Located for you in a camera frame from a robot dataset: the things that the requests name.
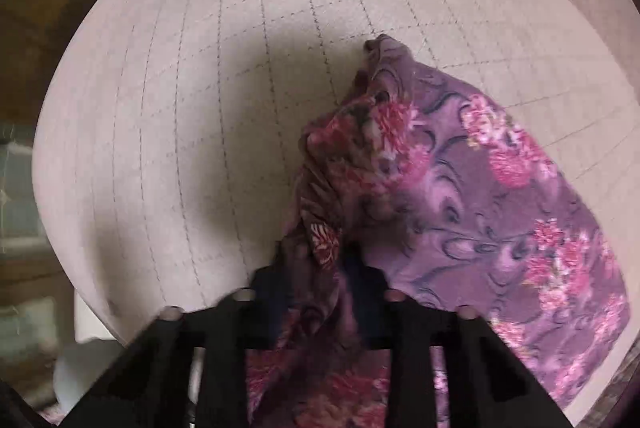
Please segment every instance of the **floral cloth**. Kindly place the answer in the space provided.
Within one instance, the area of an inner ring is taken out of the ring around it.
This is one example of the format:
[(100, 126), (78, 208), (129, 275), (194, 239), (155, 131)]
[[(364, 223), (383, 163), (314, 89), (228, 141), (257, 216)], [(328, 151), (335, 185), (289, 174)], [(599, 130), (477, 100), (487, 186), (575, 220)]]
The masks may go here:
[[(390, 358), (360, 344), (341, 246), (423, 305), (472, 305), (562, 407), (629, 318), (614, 254), (533, 138), (476, 88), (381, 35), (300, 141), (281, 251), (295, 307), (278, 348), (248, 357), (256, 426), (383, 426)], [(434, 351), (438, 420), (447, 381)]]

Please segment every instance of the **grid line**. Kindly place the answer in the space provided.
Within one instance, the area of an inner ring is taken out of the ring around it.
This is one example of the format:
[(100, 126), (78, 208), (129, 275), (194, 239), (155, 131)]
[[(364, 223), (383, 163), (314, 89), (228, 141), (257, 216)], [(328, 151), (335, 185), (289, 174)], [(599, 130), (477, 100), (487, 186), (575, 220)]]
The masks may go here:
[[(481, 7), (478, 4), (478, 0), (472, 0), (472, 1), (473, 1), (474, 5), (476, 6), (476, 10), (481, 12)], [(443, 0), (443, 2), (446, 5), (447, 9), (449, 10), (450, 14), (452, 14), (452, 17), (455, 18), (453, 10), (451, 9), (451, 6), (450, 6), (448, 0)], [(460, 28), (460, 32), (462, 33), (462, 36), (465, 39), (466, 45), (468, 46), (470, 53), (475, 56), (475, 53), (473, 52), (473, 49), (471, 48), (471, 45), (470, 45), (470, 43), (468, 41), (468, 38), (466, 37), (466, 34), (465, 34), (464, 30), (463, 30), (462, 24), (460, 24), (457, 19), (456, 19), (456, 24), (458, 24), (458, 27)], [(520, 45), (522, 45), (523, 47), (525, 46), (522, 43), (522, 41), (520, 40), (519, 37), (516, 36), (516, 39), (520, 42)], [(504, 49), (500, 46), (500, 43), (498, 43), (497, 40), (495, 41), (495, 45), (497, 45), (498, 48), (500, 48), (501, 51), (504, 53)], [(507, 70), (509, 71), (509, 73), (513, 76), (513, 71), (511, 70), (511, 66), (510, 66), (509, 63), (506, 65), (506, 67), (507, 67)], [(478, 72), (482, 77), (482, 84), (485, 84), (486, 80), (484, 78), (484, 75), (482, 75), (482, 72), (480, 70), (478, 70)], [(522, 92), (520, 91), (520, 85), (518, 83), (515, 84), (515, 89), (516, 89), (516, 94), (518, 96), (518, 99), (521, 101), (521, 103), (524, 103), (524, 98), (522, 97)]]
[(264, 14), (264, 0), (260, 0), (260, 13), (262, 15), (262, 35), (264, 36), (264, 46), (267, 51), (267, 71), (269, 73), (269, 90), (271, 92), (271, 104), (273, 105), (273, 117), (276, 122), (276, 134), (278, 135), (278, 144), (280, 146), (280, 157), (282, 158), (282, 165), (285, 173), (289, 173), (287, 168), (287, 158), (284, 153), (284, 141), (282, 140), (282, 124), (280, 123), (280, 116), (278, 114), (278, 105), (276, 103), (276, 90), (273, 84), (273, 66), (271, 64), (271, 49), (269, 47), (269, 39), (267, 37), (267, 21)]
[(153, 269), (154, 269), (154, 273), (156, 275), (156, 280), (158, 281), (158, 287), (160, 290), (160, 295), (162, 297), (162, 302), (166, 303), (166, 296), (164, 294), (164, 288), (162, 287), (162, 281), (160, 280), (160, 273), (158, 272), (158, 263), (156, 262), (156, 254), (154, 253), (154, 248), (151, 245), (151, 237), (149, 234), (149, 226), (148, 226), (148, 220), (147, 220), (147, 216), (146, 216), (146, 205), (145, 205), (145, 189), (144, 189), (144, 184), (143, 184), (143, 175), (142, 175), (142, 168), (143, 168), (143, 163), (142, 163), (142, 116), (143, 116), (143, 109), (145, 107), (145, 91), (146, 91), (146, 76), (148, 74), (148, 67), (149, 67), (149, 56), (151, 55), (151, 49), (154, 45), (154, 37), (156, 36), (156, 29), (158, 28), (158, 20), (160, 18), (160, 14), (162, 12), (162, 8), (164, 7), (166, 0), (162, 0), (162, 3), (159, 5), (158, 7), (158, 11), (156, 13), (156, 17), (154, 19), (154, 28), (153, 31), (151, 32), (151, 39), (149, 40), (149, 49), (146, 53), (146, 61), (145, 61), (145, 77), (144, 77), (144, 81), (142, 84), (142, 97), (140, 100), (140, 126), (138, 127), (138, 139), (139, 139), (139, 167), (140, 167), (140, 196), (142, 197), (142, 219), (143, 219), (143, 224), (144, 224), (144, 228), (145, 228), (145, 234), (146, 234), (146, 243), (147, 243), (147, 247), (149, 250), (149, 254), (151, 256), (151, 261), (153, 263)]
[(633, 101), (633, 103), (631, 103), (631, 104), (619, 104), (619, 105), (613, 107), (611, 110), (609, 110), (605, 115), (603, 115), (599, 119), (596, 119), (595, 121), (591, 121), (589, 124), (586, 124), (585, 126), (582, 126), (581, 128), (578, 128), (577, 130), (574, 130), (571, 133), (563, 135), (561, 138), (556, 139), (553, 142), (550, 142), (546, 146), (551, 146), (552, 144), (559, 143), (560, 141), (566, 139), (567, 137), (571, 137), (572, 135), (575, 135), (577, 133), (584, 132), (585, 130), (591, 128), (593, 125), (599, 124), (600, 122), (604, 121), (608, 117), (611, 117), (613, 114), (615, 114), (615, 112), (619, 111), (620, 109), (626, 108), (627, 106), (634, 106), (634, 105), (637, 105), (637, 104), (638, 103), (636, 103), (636, 101)]
[(606, 152), (604, 152), (604, 154), (597, 161), (595, 161), (593, 164), (591, 164), (590, 166), (582, 170), (578, 175), (576, 175), (575, 179), (577, 180), (581, 176), (586, 175), (588, 172), (593, 170), (594, 167), (599, 165), (607, 156), (609, 156), (610, 153), (612, 153), (613, 150), (615, 150), (618, 146), (620, 146), (620, 144), (626, 141), (631, 136), (631, 134), (633, 134), (638, 129), (639, 125), (640, 123), (635, 123), (631, 127), (631, 130), (629, 130), (622, 139), (620, 139), (617, 143), (615, 143), (612, 147), (610, 147)]
[(122, 67), (120, 68), (120, 77), (118, 78), (118, 85), (116, 87), (116, 103), (113, 109), (113, 134), (111, 136), (111, 192), (113, 196), (113, 213), (116, 224), (116, 237), (118, 238), (118, 245), (120, 247), (120, 256), (122, 258), (125, 257), (124, 248), (122, 246), (122, 233), (120, 232), (120, 223), (118, 221), (118, 204), (116, 203), (116, 159), (115, 159), (115, 148), (116, 148), (116, 118), (118, 115), (118, 100), (120, 97), (120, 85), (122, 83), (122, 75), (124, 73), (124, 66), (127, 62), (127, 53), (129, 52), (129, 43), (130, 39), (133, 35), (133, 30), (136, 28), (136, 25), (133, 24), (131, 26), (131, 30), (129, 32), (129, 37), (127, 38), (127, 48), (124, 52), (124, 58), (122, 59)]
[[(186, 6), (189, 6), (191, 0), (187, 0)], [(178, 87), (180, 86), (178, 83), (178, 76), (180, 75), (180, 53), (182, 51), (182, 37), (184, 36), (184, 22), (187, 17), (187, 9), (184, 10), (182, 14), (182, 27), (180, 28), (180, 42), (178, 43), (178, 57), (175, 66), (175, 96), (174, 96), (174, 141), (175, 141), (175, 171), (176, 177), (178, 179), (178, 194), (180, 195), (180, 212), (182, 214), (182, 224), (184, 226), (184, 236), (187, 239), (187, 249), (189, 250), (189, 258), (191, 262), (191, 270), (193, 271), (193, 276), (195, 277), (196, 283), (198, 284), (198, 291), (200, 293), (200, 298), (202, 298), (202, 305), (207, 306), (207, 299), (204, 296), (204, 291), (202, 289), (202, 283), (200, 282), (200, 275), (198, 274), (198, 268), (193, 259), (193, 246), (191, 245), (191, 236), (189, 235), (189, 224), (187, 221), (187, 216), (184, 211), (184, 197), (182, 194), (182, 181), (180, 179), (180, 156), (178, 155)]]
[(218, 112), (220, 118), (220, 139), (222, 140), (222, 157), (225, 165), (225, 177), (226, 177), (226, 189), (229, 194), (229, 201), (231, 203), (231, 216), (234, 223), (234, 230), (236, 233), (236, 240), (238, 241), (238, 249), (240, 251), (240, 256), (242, 258), (242, 265), (244, 267), (244, 273), (248, 277), (249, 270), (246, 263), (246, 259), (244, 257), (244, 248), (242, 247), (242, 239), (240, 238), (240, 227), (238, 225), (238, 214), (236, 213), (236, 201), (234, 199), (233, 188), (231, 185), (231, 174), (229, 172), (229, 162), (228, 162), (228, 154), (226, 151), (226, 141), (225, 141), (225, 119), (222, 114), (222, 56), (220, 54), (222, 49), (222, 40), (220, 39), (220, 32), (222, 32), (222, 0), (220, 0), (220, 4), (218, 7), (218, 39), (217, 39), (217, 58), (216, 64), (218, 69)]
[(326, 55), (326, 51), (324, 49), (324, 41), (322, 39), (322, 32), (320, 32), (320, 23), (318, 23), (318, 15), (316, 14), (316, 7), (313, 3), (313, 0), (309, 0), (309, 5), (311, 6), (311, 14), (314, 18), (314, 24), (316, 26), (316, 33), (318, 35), (318, 40), (320, 42), (320, 53), (322, 54), (322, 60), (324, 61), (324, 67), (326, 69), (326, 73), (329, 76), (329, 85), (331, 86), (331, 93), (334, 98), (335, 106), (338, 106), (338, 96), (335, 91), (334, 86), (334, 77), (331, 73), (331, 67), (329, 66), (329, 58)]

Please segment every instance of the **grid-lined board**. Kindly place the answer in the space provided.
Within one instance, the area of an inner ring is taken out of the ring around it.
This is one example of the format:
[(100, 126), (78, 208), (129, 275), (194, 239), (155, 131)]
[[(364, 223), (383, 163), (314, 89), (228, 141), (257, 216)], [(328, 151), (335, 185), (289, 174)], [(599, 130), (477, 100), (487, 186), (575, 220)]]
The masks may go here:
[(568, 0), (98, 0), (47, 93), (33, 173), (56, 254), (121, 338), (269, 261), (300, 129), (345, 94), (380, 32), (532, 131), (636, 298), (639, 107)]

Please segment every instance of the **purple floral fabric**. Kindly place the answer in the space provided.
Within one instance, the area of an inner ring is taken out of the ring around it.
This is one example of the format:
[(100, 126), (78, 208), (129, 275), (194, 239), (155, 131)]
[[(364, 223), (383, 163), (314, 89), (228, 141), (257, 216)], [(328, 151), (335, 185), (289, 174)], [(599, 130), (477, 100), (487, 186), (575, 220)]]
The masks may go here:
[[(339, 263), (351, 241), (423, 305), (478, 309), (566, 406), (628, 322), (606, 237), (494, 101), (389, 36), (366, 49), (351, 93), (300, 141), (305, 162), (282, 240), (296, 306), (278, 348), (249, 354), (253, 423), (383, 425), (389, 354), (360, 346)], [(434, 362), (445, 425), (437, 350)]]

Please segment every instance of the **pink flower print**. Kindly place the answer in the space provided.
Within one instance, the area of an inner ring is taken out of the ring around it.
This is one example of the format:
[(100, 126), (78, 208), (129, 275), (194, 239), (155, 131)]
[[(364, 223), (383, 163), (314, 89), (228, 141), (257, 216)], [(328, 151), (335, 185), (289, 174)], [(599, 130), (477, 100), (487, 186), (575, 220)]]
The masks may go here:
[(358, 428), (383, 428), (385, 425), (386, 404), (372, 401), (358, 409), (353, 423)]
[(334, 229), (325, 223), (313, 223), (309, 228), (314, 254), (322, 267), (333, 264), (338, 258), (340, 241)]
[(433, 387), (441, 394), (449, 391), (449, 381), (447, 381), (447, 373), (444, 370), (433, 371)]
[(347, 428), (351, 410), (351, 405), (333, 402), (321, 394), (306, 402), (305, 409), (295, 417), (295, 423), (298, 428)]
[(563, 233), (558, 227), (558, 221), (555, 218), (551, 218), (546, 222), (543, 220), (536, 220), (536, 227), (533, 230), (533, 238), (538, 244), (540, 251), (546, 251), (546, 249), (554, 249), (560, 245)]
[(531, 179), (531, 163), (513, 149), (489, 151), (489, 165), (498, 182), (508, 188), (521, 188)]
[(589, 287), (589, 273), (582, 267), (574, 270), (569, 275), (567, 292), (573, 296), (579, 296)]
[(531, 256), (527, 258), (527, 272), (524, 283), (540, 287), (544, 285), (553, 271), (554, 261), (547, 256)]
[(324, 127), (315, 129), (307, 138), (312, 147), (323, 145), (330, 151), (347, 153), (351, 137), (356, 133), (356, 123), (348, 114), (335, 115)]
[(373, 380), (373, 388), (375, 388), (385, 400), (389, 395), (389, 377), (390, 372), (388, 366), (382, 366), (378, 377)]
[(508, 131), (508, 135), (518, 155), (530, 161), (540, 171), (543, 179), (553, 179), (558, 176), (558, 167), (546, 156), (545, 151), (531, 135), (516, 124)]
[(604, 308), (604, 314), (597, 316), (594, 320), (594, 339), (596, 342), (608, 338), (611, 332), (618, 328), (620, 313), (625, 305), (625, 297), (610, 295)]
[(613, 254), (609, 240), (603, 234), (600, 234), (600, 257), (604, 262), (604, 272), (607, 278), (611, 278), (618, 269), (616, 265), (616, 256)]
[(287, 345), (291, 337), (291, 333), (293, 332), (293, 329), (295, 328), (295, 326), (298, 324), (299, 319), (300, 319), (299, 309), (290, 309), (287, 312), (287, 315), (285, 316), (284, 321), (282, 322), (282, 330), (280, 331), (280, 335), (276, 342), (276, 349), (284, 348)]
[(550, 395), (558, 401), (584, 374), (585, 354), (578, 354), (571, 365), (561, 368), (556, 375), (556, 386)]
[(584, 255), (589, 251), (589, 236), (585, 231), (580, 231), (577, 238), (566, 238), (564, 245), (556, 251), (562, 264), (569, 269), (575, 269), (582, 265)]
[(344, 159), (327, 162), (327, 170), (335, 188), (342, 194), (359, 195), (371, 192), (375, 187), (372, 173), (347, 164)]
[(346, 401), (356, 402), (373, 390), (373, 378), (358, 376), (351, 371), (329, 376), (332, 395)]
[(538, 170), (542, 174), (543, 179), (554, 179), (558, 176), (558, 167), (556, 163), (546, 157), (538, 162)]
[(544, 312), (553, 312), (566, 306), (566, 294), (560, 287), (542, 289), (538, 294), (538, 300)]
[(506, 130), (504, 114), (494, 112), (482, 95), (472, 95), (469, 102), (462, 114), (462, 125), (469, 135), (469, 145), (474, 147), (494, 143)]
[(380, 130), (382, 148), (386, 151), (402, 150), (411, 119), (409, 106), (396, 102), (378, 104), (369, 115)]
[(246, 390), (252, 417), (268, 385), (280, 375), (286, 354), (282, 350), (246, 351)]
[(491, 318), (491, 327), (504, 344), (511, 348), (521, 360), (529, 359), (529, 349), (524, 344), (524, 326), (505, 322), (494, 316)]
[(398, 183), (413, 184), (421, 180), (429, 169), (431, 157), (427, 147), (418, 144), (409, 148), (406, 156), (398, 162), (400, 175)]

